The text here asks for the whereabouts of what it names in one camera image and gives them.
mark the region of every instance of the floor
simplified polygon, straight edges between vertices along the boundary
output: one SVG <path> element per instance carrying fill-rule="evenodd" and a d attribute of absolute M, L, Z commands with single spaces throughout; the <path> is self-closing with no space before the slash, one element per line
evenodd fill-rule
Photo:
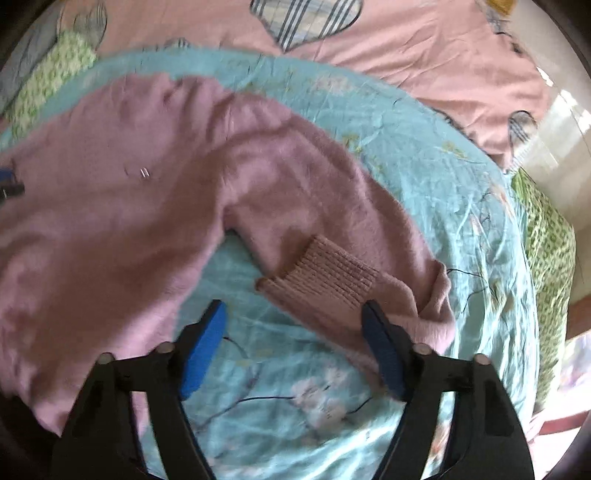
<path fill-rule="evenodd" d="M 591 79 L 570 44 L 532 0 L 518 0 L 511 29 L 534 58 L 553 103 L 524 168 L 577 234 L 571 301 L 591 293 Z"/>

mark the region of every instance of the green pillow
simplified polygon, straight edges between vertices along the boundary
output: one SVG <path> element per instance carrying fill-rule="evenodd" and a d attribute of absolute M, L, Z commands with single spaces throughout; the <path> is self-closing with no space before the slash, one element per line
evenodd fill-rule
<path fill-rule="evenodd" d="M 540 328 L 535 411 L 541 411 L 560 382 L 574 274 L 574 229 L 523 169 L 514 176 L 512 186 L 527 214 L 525 253 L 534 281 Z"/>
<path fill-rule="evenodd" d="M 7 112 L 15 138 L 33 127 L 39 109 L 74 75 L 92 67 L 96 53 L 85 38 L 65 31 L 22 86 Z"/>

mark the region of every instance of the heart pattern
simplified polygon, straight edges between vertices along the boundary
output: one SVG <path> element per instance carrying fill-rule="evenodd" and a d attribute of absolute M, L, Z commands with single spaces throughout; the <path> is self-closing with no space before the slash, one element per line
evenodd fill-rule
<path fill-rule="evenodd" d="M 95 50 L 99 47 L 107 29 L 107 8 L 97 2 L 90 12 L 76 15 L 72 30 L 83 35 Z"/>
<path fill-rule="evenodd" d="M 252 0 L 255 15 L 283 51 L 350 27 L 362 0 Z"/>
<path fill-rule="evenodd" d="M 532 145 L 531 139 L 537 131 L 538 126 L 529 112 L 517 110 L 511 114 L 509 117 L 509 143 L 513 153 L 511 170 L 515 170 L 524 162 Z"/>

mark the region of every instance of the flower print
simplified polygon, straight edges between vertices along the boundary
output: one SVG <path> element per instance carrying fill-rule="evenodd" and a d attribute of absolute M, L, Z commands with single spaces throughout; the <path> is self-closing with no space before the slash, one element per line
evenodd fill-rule
<path fill-rule="evenodd" d="M 325 398 L 324 391 L 316 384 L 316 378 L 300 380 L 291 387 L 293 402 L 304 411 L 312 410 Z"/>
<path fill-rule="evenodd" d="M 329 365 L 324 370 L 324 380 L 331 387 L 339 387 L 347 381 L 348 372 Z"/>
<path fill-rule="evenodd" d="M 507 192 L 505 191 L 505 189 L 498 183 L 491 183 L 490 192 L 501 203 L 509 218 L 511 218 L 511 220 L 514 220 L 515 211 L 513 210 L 513 205 L 511 205 L 511 202 L 509 202 Z"/>
<path fill-rule="evenodd" d="M 313 82 L 314 90 L 321 90 L 333 95 L 344 95 L 353 90 L 353 85 L 345 76 L 320 76 Z"/>
<path fill-rule="evenodd" d="M 347 415 L 345 405 L 335 399 L 329 399 L 320 408 L 309 413 L 309 420 L 315 429 L 330 429 L 338 425 Z"/>
<path fill-rule="evenodd" d="M 474 235 L 481 236 L 484 233 L 484 229 L 482 228 L 482 224 L 480 220 L 476 218 L 476 215 L 470 214 L 470 224 L 472 225 L 472 230 L 474 231 Z"/>
<path fill-rule="evenodd" d="M 439 458 L 439 456 L 443 455 L 447 445 L 447 439 L 449 438 L 449 430 L 449 422 L 439 423 L 437 425 L 435 428 L 435 435 L 433 436 L 433 442 L 431 443 L 429 457 Z"/>
<path fill-rule="evenodd" d="M 465 160 L 468 158 L 467 155 L 462 150 L 460 150 L 455 143 L 450 141 L 444 142 L 441 146 L 441 150 L 455 155 L 458 160 Z"/>

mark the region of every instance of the blue gripper pad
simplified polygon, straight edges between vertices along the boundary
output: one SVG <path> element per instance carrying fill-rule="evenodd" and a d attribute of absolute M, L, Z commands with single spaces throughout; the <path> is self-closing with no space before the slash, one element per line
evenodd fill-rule
<path fill-rule="evenodd" d="M 188 355 L 178 392 L 181 400 L 187 400 L 193 392 L 201 387 L 205 373 L 207 373 L 217 347 L 222 341 L 227 315 L 226 304 L 220 302 L 212 314 L 208 326 Z"/>
<path fill-rule="evenodd" d="M 2 182 L 13 182 L 14 181 L 14 172 L 10 168 L 3 168 L 0 167 L 0 183 Z"/>
<path fill-rule="evenodd" d="M 362 308 L 361 331 L 375 359 L 378 361 L 379 373 L 394 398 L 402 400 L 407 396 L 404 381 L 404 360 L 396 349 L 391 338 L 397 325 L 384 324 L 384 321 L 365 304 Z"/>

